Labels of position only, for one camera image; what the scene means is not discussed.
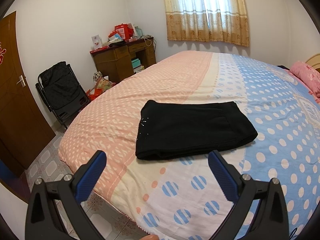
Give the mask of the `brown wooden door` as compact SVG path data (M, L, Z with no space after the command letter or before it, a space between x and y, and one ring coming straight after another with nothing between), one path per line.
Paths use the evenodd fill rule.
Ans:
M13 12L1 20L1 161L19 177L54 137L25 79Z

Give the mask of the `red gift bag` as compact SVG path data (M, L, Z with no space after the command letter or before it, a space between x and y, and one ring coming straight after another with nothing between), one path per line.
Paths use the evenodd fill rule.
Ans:
M108 38L111 38L112 36L118 34L123 40L129 40L131 37L134 36L134 29L131 23L122 23L119 25L116 25L114 27L114 31L112 31Z

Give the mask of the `teal boxes under desk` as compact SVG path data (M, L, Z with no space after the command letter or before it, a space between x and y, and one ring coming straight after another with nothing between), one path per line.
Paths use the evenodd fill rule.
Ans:
M133 59L131 63L134 73L138 73L144 70L144 66L142 65L140 59Z

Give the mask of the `beige patterned window curtain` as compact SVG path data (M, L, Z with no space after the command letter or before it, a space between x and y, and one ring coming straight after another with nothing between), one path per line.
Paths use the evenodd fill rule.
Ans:
M250 45L245 0L164 0L164 4L169 41Z

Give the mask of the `black folding chair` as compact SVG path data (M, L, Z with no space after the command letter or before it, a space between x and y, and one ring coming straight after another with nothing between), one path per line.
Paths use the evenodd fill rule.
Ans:
M65 61L39 74L35 87L48 110L64 127L71 117L90 103L71 65Z

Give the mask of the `black pants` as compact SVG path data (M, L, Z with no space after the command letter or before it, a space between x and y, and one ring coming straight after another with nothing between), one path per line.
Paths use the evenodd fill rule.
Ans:
M228 151L258 136L233 101L207 104L149 100L140 111L135 154L139 160L171 160Z

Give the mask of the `cream wooden headboard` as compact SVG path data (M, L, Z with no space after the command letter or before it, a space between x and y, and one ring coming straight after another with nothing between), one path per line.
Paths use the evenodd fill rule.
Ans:
M310 57L306 64L315 69L316 71L320 72L320 53L313 55Z

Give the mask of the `dark wooden desk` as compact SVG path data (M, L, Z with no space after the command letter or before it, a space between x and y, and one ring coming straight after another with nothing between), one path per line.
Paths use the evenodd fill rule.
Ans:
M120 83L135 74L132 66L134 59L139 59L144 68L156 63L155 41L152 36L125 42L120 46L96 49L90 54L97 71L115 83Z

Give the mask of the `colourful bag on floor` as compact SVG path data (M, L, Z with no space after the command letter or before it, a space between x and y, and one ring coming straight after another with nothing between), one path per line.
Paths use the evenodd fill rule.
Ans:
M93 75L94 87L86 92L90 101L93 101L105 91L116 85L115 82L111 82L108 76L103 76L101 72L96 72Z

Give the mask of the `pink floral pillow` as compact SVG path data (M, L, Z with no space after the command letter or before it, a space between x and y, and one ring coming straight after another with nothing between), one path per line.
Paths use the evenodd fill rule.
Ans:
M290 72L302 80L313 94L319 98L320 79L319 72L304 62L297 61L290 68Z

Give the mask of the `white card on desk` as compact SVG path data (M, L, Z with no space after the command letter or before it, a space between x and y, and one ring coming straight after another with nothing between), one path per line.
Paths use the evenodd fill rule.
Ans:
M103 42L99 35L92 36L94 50L102 48Z

